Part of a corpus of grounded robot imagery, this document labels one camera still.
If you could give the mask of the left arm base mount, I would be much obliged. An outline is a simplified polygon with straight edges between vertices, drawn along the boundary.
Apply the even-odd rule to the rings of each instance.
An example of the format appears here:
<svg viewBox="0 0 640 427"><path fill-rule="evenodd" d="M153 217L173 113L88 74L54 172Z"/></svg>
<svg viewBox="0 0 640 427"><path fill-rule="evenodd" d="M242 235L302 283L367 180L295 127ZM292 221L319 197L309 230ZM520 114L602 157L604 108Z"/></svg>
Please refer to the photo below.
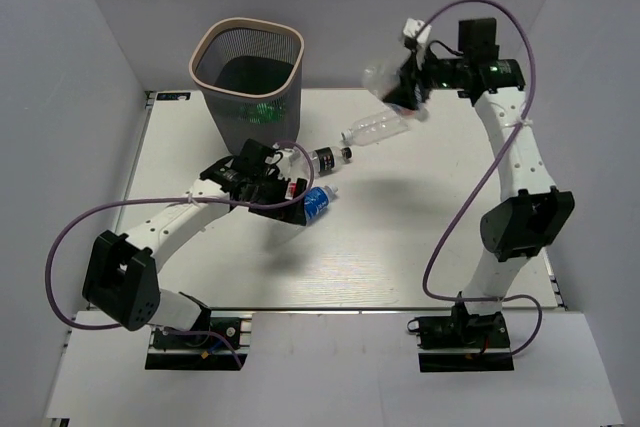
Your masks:
<svg viewBox="0 0 640 427"><path fill-rule="evenodd" d="M208 333L175 335L154 327L145 360L149 371L240 371L251 340L250 313L214 312Z"/></svg>

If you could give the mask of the clear bottle white cap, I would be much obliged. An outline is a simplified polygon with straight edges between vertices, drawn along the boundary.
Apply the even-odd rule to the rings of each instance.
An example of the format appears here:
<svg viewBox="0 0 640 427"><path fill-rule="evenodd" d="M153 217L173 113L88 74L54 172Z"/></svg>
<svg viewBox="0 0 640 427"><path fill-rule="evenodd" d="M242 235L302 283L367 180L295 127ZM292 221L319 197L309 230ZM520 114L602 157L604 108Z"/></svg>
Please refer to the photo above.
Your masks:
<svg viewBox="0 0 640 427"><path fill-rule="evenodd" d="M362 118L341 132L347 146L367 146L409 130L408 123L393 111L384 111Z"/></svg>

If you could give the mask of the clear bottle black label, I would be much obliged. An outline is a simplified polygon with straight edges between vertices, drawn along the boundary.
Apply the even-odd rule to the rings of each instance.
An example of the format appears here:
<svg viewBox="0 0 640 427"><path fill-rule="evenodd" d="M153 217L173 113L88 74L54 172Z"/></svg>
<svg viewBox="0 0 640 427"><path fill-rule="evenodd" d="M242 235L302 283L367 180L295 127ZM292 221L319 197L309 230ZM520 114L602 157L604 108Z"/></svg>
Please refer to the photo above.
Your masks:
<svg viewBox="0 0 640 427"><path fill-rule="evenodd" d="M309 152L312 161L313 172L324 175L339 170L352 159L350 147L328 146Z"/></svg>

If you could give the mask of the clear bottle red label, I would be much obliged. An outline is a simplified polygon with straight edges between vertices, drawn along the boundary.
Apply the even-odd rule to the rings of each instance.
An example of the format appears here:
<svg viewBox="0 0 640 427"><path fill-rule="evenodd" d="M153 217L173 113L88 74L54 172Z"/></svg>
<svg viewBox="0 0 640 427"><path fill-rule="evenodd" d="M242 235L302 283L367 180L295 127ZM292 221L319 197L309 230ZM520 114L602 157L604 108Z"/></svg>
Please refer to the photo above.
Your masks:
<svg viewBox="0 0 640 427"><path fill-rule="evenodd" d="M297 183L289 182L285 191L285 199L293 200L296 197Z"/></svg>

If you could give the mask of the white bottle blue orange label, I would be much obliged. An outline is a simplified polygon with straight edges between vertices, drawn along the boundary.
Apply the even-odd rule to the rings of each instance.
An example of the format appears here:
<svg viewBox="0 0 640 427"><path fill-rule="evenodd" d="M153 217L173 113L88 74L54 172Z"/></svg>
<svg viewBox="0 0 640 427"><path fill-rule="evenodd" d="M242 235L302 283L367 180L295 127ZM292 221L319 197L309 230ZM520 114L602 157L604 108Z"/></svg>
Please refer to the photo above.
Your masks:
<svg viewBox="0 0 640 427"><path fill-rule="evenodd" d="M401 63L393 59L370 63L362 74L362 87L399 116L413 117L415 111L385 100L386 95L399 84L400 66Z"/></svg>

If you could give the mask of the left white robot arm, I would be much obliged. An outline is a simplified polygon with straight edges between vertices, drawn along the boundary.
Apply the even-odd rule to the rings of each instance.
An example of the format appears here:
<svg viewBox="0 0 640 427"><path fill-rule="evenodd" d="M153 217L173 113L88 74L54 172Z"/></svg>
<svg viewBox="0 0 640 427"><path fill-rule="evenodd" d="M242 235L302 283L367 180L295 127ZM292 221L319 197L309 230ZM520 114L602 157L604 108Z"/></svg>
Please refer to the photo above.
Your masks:
<svg viewBox="0 0 640 427"><path fill-rule="evenodd" d="M294 225L306 222L304 200L312 174L294 174L311 157L299 144L273 146L249 139L237 155L204 171L178 197L158 199L162 210L123 233L101 233L92 246L82 296L117 325L176 330L188 345L211 334L210 308L193 296L161 288L159 273L188 241L235 207Z"/></svg>

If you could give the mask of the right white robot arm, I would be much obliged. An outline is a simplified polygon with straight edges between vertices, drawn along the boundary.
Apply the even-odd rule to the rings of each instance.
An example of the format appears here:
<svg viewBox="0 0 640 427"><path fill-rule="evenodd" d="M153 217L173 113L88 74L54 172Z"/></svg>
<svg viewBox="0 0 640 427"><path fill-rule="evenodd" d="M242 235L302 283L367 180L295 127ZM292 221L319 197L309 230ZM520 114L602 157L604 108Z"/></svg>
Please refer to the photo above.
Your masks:
<svg viewBox="0 0 640 427"><path fill-rule="evenodd" d="M472 346L484 338L519 271L557 237L575 207L571 192L557 187L542 161L527 105L533 85L514 59L502 59L493 18L459 24L458 51L439 58L430 49L431 27L408 19L402 42L410 52L385 90L383 103L416 111L434 90L453 90L471 102L486 131L500 181L500 202L480 221L483 251L475 272L455 301L466 309L451 321L453 337Z"/></svg>

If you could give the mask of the clear bottle blue label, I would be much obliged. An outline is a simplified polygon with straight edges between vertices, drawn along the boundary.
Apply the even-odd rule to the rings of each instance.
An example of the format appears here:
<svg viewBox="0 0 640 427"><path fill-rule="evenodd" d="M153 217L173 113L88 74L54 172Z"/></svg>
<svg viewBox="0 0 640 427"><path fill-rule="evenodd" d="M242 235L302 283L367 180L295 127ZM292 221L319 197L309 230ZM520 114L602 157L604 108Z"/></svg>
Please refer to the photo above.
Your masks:
<svg viewBox="0 0 640 427"><path fill-rule="evenodd" d="M304 198L304 214L306 223L312 223L320 214L325 212L336 198L338 188L335 185L313 187Z"/></svg>

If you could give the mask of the green bottle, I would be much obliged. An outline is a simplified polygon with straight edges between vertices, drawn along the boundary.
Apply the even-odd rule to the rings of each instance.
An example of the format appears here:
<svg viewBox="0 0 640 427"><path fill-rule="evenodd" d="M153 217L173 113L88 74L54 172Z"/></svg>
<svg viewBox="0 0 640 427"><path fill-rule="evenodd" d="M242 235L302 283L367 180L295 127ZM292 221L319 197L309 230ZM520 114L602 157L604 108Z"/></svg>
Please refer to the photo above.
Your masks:
<svg viewBox="0 0 640 427"><path fill-rule="evenodd" d="M240 119L250 124L262 125L280 122L286 115L286 108L277 102L243 104L240 107Z"/></svg>

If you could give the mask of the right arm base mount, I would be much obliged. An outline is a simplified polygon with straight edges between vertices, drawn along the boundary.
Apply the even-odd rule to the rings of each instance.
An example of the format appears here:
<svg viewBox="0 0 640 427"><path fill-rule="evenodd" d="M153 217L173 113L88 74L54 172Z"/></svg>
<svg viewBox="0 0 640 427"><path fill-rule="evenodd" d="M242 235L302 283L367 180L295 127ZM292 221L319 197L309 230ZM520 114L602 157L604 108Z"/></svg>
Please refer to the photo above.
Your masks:
<svg viewBox="0 0 640 427"><path fill-rule="evenodd" d="M513 354L502 313L472 315L462 303L448 315L411 319L407 332L417 338L422 373L507 372Z"/></svg>

